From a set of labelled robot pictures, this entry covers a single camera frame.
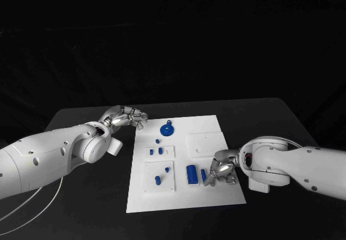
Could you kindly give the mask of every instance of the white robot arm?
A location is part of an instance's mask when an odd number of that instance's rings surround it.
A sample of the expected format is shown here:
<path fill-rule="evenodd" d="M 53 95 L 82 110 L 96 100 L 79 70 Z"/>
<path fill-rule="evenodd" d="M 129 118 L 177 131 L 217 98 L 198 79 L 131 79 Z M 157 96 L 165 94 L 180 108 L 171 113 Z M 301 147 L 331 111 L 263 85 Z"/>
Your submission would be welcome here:
<path fill-rule="evenodd" d="M 27 136 L 0 149 L 0 199 L 46 186 L 105 152 L 115 156 L 122 143 L 110 135 L 123 125 L 141 130 L 146 119 L 144 112 L 116 105 L 97 121 Z"/>
<path fill-rule="evenodd" d="M 288 143 L 296 149 L 288 150 Z M 210 174 L 203 185 L 224 178 L 231 183 L 231 171 L 240 167 L 247 176 L 247 188 L 262 193 L 270 186 L 289 184 L 289 177 L 309 191 L 346 200 L 346 152 L 319 147 L 301 147 L 272 136 L 250 140 L 237 150 L 216 152 Z"/>

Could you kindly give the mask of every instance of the blue disc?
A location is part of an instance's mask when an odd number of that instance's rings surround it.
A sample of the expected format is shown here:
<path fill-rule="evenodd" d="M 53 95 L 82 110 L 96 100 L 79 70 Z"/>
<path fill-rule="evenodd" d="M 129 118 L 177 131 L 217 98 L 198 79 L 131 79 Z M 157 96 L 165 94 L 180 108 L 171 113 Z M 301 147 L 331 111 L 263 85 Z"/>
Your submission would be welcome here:
<path fill-rule="evenodd" d="M 172 132 L 174 128 L 171 126 L 171 121 L 168 120 L 167 124 L 159 127 L 159 134 L 167 137 L 172 134 Z"/>

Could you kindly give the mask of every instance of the table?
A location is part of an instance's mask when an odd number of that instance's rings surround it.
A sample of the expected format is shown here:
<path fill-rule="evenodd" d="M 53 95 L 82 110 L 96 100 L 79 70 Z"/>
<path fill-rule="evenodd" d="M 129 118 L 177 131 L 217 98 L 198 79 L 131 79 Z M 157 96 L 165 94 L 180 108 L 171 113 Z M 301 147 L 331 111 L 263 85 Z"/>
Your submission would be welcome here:
<path fill-rule="evenodd" d="M 46 131 L 96 121 L 110 106 L 57 111 Z M 149 119 L 216 115 L 229 149 L 259 136 L 283 137 L 317 146 L 288 106 L 278 98 L 129 105 Z M 2 239 L 180 240 L 180 239 L 340 239 L 346 201 L 309 192 L 291 181 L 269 193 L 247 189 L 247 177 L 236 168 L 246 204 L 154 212 L 125 213 L 135 128 L 123 126 L 113 137 L 123 146 L 116 157 L 105 153 L 63 178 L 58 195 L 44 213 Z M 50 183 L 9 219 L 1 233 L 22 224 L 48 203 L 58 181 Z M 1 216 L 33 194 L 1 201 Z"/>

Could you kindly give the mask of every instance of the blue object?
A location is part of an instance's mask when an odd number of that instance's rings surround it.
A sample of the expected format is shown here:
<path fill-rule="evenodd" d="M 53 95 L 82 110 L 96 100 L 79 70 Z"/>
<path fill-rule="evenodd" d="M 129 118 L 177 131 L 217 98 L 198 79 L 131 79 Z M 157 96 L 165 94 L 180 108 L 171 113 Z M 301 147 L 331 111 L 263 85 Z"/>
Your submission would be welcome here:
<path fill-rule="evenodd" d="M 200 176 L 201 176 L 201 181 L 204 182 L 207 175 L 206 175 L 206 170 L 200 169 Z"/>
<path fill-rule="evenodd" d="M 188 184 L 198 184 L 197 171 L 195 171 L 195 166 L 194 165 L 188 165 L 185 167 L 185 174 L 187 174 L 187 183 Z"/>
<path fill-rule="evenodd" d="M 155 182 L 155 185 L 157 185 L 157 186 L 161 184 L 159 176 L 155 176 L 155 177 L 154 177 L 154 182 Z"/>
<path fill-rule="evenodd" d="M 168 120 L 167 124 L 159 127 L 159 134 L 167 137 L 172 134 L 172 132 L 174 128 L 171 126 L 171 121 Z"/>

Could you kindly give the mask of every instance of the black background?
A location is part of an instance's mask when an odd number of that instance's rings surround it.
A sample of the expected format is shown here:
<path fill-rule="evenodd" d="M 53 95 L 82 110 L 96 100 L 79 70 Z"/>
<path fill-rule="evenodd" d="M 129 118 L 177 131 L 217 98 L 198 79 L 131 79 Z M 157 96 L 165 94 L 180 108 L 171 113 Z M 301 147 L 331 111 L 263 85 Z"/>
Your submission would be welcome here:
<path fill-rule="evenodd" d="M 0 138 L 63 108 L 276 97 L 344 150 L 344 2 L 2 4 Z"/>

